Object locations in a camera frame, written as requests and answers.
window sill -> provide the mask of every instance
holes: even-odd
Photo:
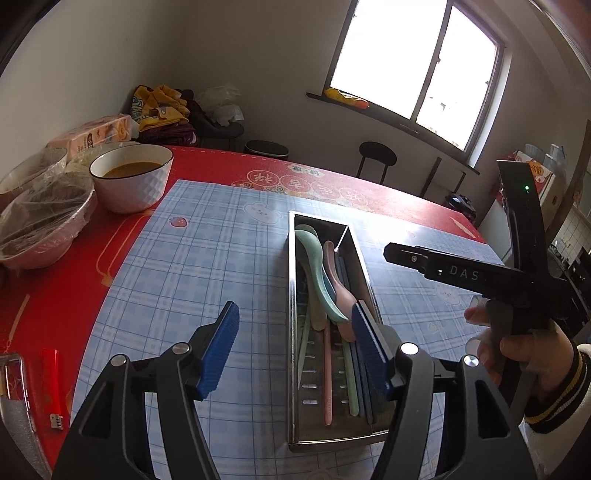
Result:
[[[357,107],[347,105],[346,103],[337,102],[336,100],[330,99],[324,95],[316,95],[315,93],[306,92],[306,96],[314,100],[320,100],[321,102],[339,105],[349,110],[353,110],[354,112],[360,113],[361,115],[373,118],[374,120],[382,122],[383,124],[387,124],[391,127],[397,128],[407,133],[408,135],[420,140],[421,142],[424,142],[438,149],[440,152],[444,153],[448,157],[456,160],[459,164],[462,165],[463,168],[468,169],[476,175],[480,175],[479,171],[475,170],[473,167],[468,165],[468,153],[460,150],[459,148],[454,147],[453,145],[451,145],[451,143],[447,142],[441,137],[438,137],[436,134],[434,134],[426,128],[421,127],[420,125],[413,125],[412,127],[410,127],[410,125],[407,125],[410,123],[408,119],[384,107],[370,103],[369,107],[366,110],[361,110]]]

tissue box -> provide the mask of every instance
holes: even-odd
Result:
[[[66,148],[67,161],[70,161],[79,152],[97,145],[131,140],[131,124],[129,115],[104,116],[54,138],[47,146]]]

white bowl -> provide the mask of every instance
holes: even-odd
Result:
[[[130,145],[101,155],[90,165],[99,200],[115,213],[137,213],[151,207],[164,195],[173,158],[172,151],[160,145]],[[140,161],[155,162],[160,166],[139,175],[103,178],[113,168]]]

orange object on sill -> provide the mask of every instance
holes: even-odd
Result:
[[[349,95],[348,93],[343,93],[340,90],[337,90],[336,88],[327,88],[324,91],[324,94],[332,100],[336,100],[337,102],[357,107],[361,110],[365,110],[367,107],[369,107],[369,102],[367,100],[363,100],[362,98]]]

yellow cloth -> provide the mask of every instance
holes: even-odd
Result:
[[[186,100],[182,100],[181,93],[160,85],[152,90],[140,85],[134,93],[131,104],[131,116],[139,123],[139,131],[163,125],[184,124],[189,116]]]

